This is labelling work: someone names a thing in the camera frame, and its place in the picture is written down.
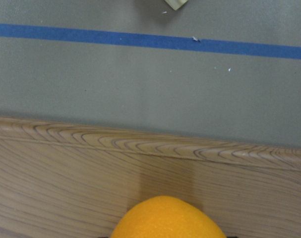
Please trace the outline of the brown wooden cutting board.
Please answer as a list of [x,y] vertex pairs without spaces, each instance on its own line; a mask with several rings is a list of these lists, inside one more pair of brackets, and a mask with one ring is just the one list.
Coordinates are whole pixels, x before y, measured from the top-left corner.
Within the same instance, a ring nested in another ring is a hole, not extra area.
[[301,238],[301,150],[0,116],[0,238],[99,238],[157,195]]

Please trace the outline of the orange fruit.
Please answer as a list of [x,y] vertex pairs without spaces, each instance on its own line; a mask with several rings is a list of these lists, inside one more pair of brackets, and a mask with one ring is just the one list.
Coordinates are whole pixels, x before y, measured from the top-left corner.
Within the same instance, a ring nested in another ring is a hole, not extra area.
[[112,238],[225,238],[201,210],[171,196],[138,203],[122,217]]

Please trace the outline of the wooden peg drying rack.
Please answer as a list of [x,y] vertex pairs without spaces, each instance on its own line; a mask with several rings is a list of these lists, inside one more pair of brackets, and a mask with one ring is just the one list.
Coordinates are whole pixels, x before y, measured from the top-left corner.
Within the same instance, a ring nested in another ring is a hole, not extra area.
[[173,9],[178,10],[185,5],[188,0],[165,0],[165,2]]

